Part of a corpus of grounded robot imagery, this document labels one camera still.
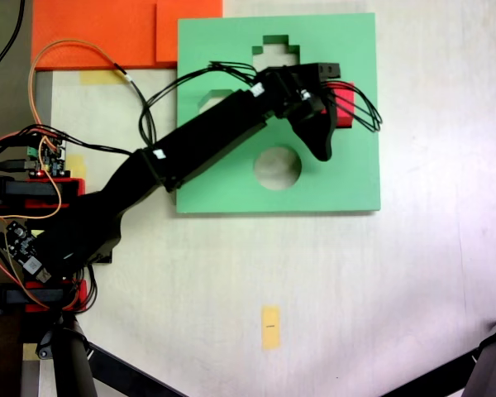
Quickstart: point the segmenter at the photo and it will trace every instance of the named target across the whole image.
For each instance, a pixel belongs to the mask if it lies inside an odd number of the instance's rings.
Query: white table surface
[[[225,0],[224,15],[339,12],[376,13],[382,210],[179,216],[159,190],[123,218],[114,263],[96,267],[98,302],[79,316],[88,338],[191,397],[381,395],[496,320],[496,0]],[[146,96],[174,78],[131,74]],[[55,73],[52,103],[55,127],[142,146],[126,86]],[[174,97],[155,115],[172,130]],[[71,151],[90,191],[123,160]],[[267,304],[281,310],[272,351]]]

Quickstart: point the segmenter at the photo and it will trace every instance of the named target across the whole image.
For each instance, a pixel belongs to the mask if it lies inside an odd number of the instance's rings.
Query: cutout hole
[[[212,89],[198,104],[198,114],[206,112],[233,93],[230,89]]]
[[[299,65],[299,45],[290,45],[289,37],[263,36],[263,45],[252,47],[255,69],[261,71],[269,66]]]
[[[301,175],[301,159],[288,147],[271,147],[255,160],[254,173],[261,185],[270,190],[294,186]]]

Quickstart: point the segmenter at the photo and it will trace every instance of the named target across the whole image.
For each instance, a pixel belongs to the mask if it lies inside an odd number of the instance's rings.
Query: gray surface
[[[0,0],[0,51],[9,40],[17,23],[18,0]],[[28,0],[25,15],[28,16],[6,58],[0,64],[0,135],[17,131],[31,123],[27,102],[27,75],[30,64],[31,0]],[[25,151],[12,150],[15,156]],[[0,282],[8,279],[0,271]],[[0,396],[15,396],[20,393],[22,345],[17,342],[20,316],[0,318]]]
[[[0,0],[0,51],[17,23],[19,0]],[[0,64],[0,136],[32,123],[27,102],[27,75],[31,52],[31,0],[17,40]]]
[[[39,396],[39,375],[41,373],[41,362],[38,360],[24,360],[22,362],[22,378],[20,397]]]

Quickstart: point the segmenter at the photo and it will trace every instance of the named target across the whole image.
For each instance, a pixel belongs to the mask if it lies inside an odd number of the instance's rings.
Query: circuit board
[[[51,143],[57,147],[57,151],[52,151],[48,146],[42,146],[42,160],[45,169],[52,178],[69,178],[70,172],[66,170],[66,142],[57,138],[50,138]],[[30,179],[46,179],[47,176],[39,162],[39,148],[27,148],[27,156],[34,161],[33,167],[30,167],[28,175]]]
[[[18,222],[11,222],[7,226],[7,245],[11,258],[18,262],[30,275],[45,283],[51,275],[36,258],[33,241],[36,239],[25,227]],[[0,233],[0,248],[7,251],[6,238]]]

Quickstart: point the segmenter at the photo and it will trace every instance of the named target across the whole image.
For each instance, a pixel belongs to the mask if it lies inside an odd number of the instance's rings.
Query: wire bundle
[[[250,74],[243,72],[243,70],[250,71]],[[156,129],[154,121],[152,121],[152,116],[150,115],[150,108],[152,108],[158,101],[160,101],[163,97],[173,92],[180,85],[187,83],[192,79],[196,79],[203,74],[210,72],[223,72],[227,73],[230,76],[239,79],[245,84],[252,85],[255,80],[255,75],[257,71],[252,65],[244,64],[241,62],[219,62],[219,61],[211,61],[207,68],[195,70],[189,74],[186,74],[178,79],[176,79],[173,83],[167,85],[165,88],[160,90],[158,93],[155,93],[148,100],[145,100],[139,89],[136,87],[134,82],[132,85],[135,87],[135,90],[138,92],[138,95],[141,98],[142,111],[140,115],[140,120],[138,122],[138,129],[140,131],[140,136],[148,147],[153,146],[156,141]],[[146,119],[146,129],[144,127],[143,121]]]
[[[374,104],[371,103],[371,101],[367,98],[367,96],[365,96],[365,94],[362,91],[360,91],[354,84],[349,84],[345,81],[340,81],[340,80],[328,80],[322,84],[322,88],[329,88],[327,91],[329,91],[330,100],[336,106],[336,109],[340,109],[342,112],[347,113],[348,115],[353,117],[357,122],[359,122],[362,126],[367,128],[369,131],[371,132],[380,131],[380,124],[382,124],[382,117],[380,116],[379,111],[376,109]],[[347,100],[346,98],[343,98],[341,95],[338,95],[333,91],[334,88],[344,89],[358,94],[358,96],[362,99],[362,101],[364,101],[367,110]],[[361,116],[358,116],[356,112],[351,112],[348,108],[341,106],[338,103],[337,99],[344,103],[347,103],[356,110],[360,110],[362,113],[364,113],[364,115],[367,116],[368,119],[370,119],[370,121],[364,119]]]

